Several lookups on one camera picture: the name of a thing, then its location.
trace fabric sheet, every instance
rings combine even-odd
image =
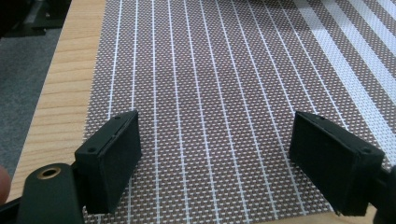
[[[86,138],[137,109],[143,157],[87,223],[260,223],[331,212],[288,158],[296,110],[396,164],[394,0],[107,0]]]

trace patterned fabric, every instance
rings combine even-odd
[[[296,110],[396,164],[394,0],[107,0],[86,137],[136,108],[143,157],[88,223],[257,223],[331,211],[288,159]]]

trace woven placemat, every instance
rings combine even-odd
[[[255,223],[331,211],[288,159],[296,110],[396,164],[394,0],[107,0],[86,137],[139,111],[143,157],[88,223]]]

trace wooden table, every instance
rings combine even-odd
[[[82,143],[105,3],[72,2],[12,181],[9,201],[21,196],[26,176],[35,169],[74,161],[73,153]],[[327,213],[271,223],[372,223],[374,213],[370,207],[366,217]]]

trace gray carpet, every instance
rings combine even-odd
[[[61,29],[0,39],[0,164],[14,175]]]

